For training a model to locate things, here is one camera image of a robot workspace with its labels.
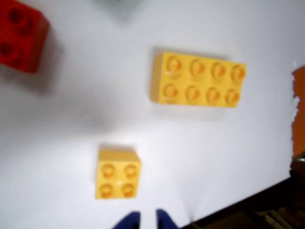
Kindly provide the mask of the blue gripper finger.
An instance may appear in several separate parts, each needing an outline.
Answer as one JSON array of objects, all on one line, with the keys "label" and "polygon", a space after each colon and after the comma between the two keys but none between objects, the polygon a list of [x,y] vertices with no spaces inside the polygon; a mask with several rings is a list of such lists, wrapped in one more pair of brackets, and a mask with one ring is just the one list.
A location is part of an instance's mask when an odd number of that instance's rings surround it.
[{"label": "blue gripper finger", "polygon": [[113,229],[139,229],[141,222],[141,213],[133,211],[126,215],[124,218],[113,227]]},{"label": "blue gripper finger", "polygon": [[157,229],[179,229],[169,214],[163,209],[156,210]]}]

